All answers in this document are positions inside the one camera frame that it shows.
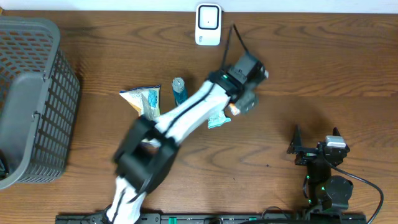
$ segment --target basket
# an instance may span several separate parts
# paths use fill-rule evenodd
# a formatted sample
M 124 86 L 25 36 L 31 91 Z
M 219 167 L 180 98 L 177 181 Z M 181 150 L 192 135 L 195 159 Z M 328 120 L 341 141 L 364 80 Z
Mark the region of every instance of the basket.
M 80 83 L 46 19 L 0 17 L 0 189 L 59 178 Z

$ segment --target wooden tabletop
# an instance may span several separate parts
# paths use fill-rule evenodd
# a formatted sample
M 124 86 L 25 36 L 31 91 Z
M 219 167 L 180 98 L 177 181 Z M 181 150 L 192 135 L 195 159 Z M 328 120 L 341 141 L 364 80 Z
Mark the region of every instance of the wooden tabletop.
M 269 79 L 259 105 L 220 128 L 203 124 L 182 144 L 164 182 L 144 208 L 165 213 L 253 213 L 308 205 L 306 168 L 286 154 L 294 125 L 315 147 L 338 127 L 351 148 L 339 167 L 384 191 L 375 223 L 397 223 L 398 16 L 377 14 L 224 13 L 220 46 L 195 43 L 192 12 L 8 11 L 46 17 L 83 79 L 66 173 L 50 184 L 15 184 L 0 192 L 0 223 L 53 223 L 59 213 L 91 213 L 112 202 L 111 157 L 137 112 L 119 90 L 161 84 L 161 112 L 174 107 L 171 82 L 188 94 L 220 65 L 226 33 L 237 24 Z M 228 62 L 243 50 L 234 36 Z M 379 193 L 353 180 L 351 212 L 368 218 Z

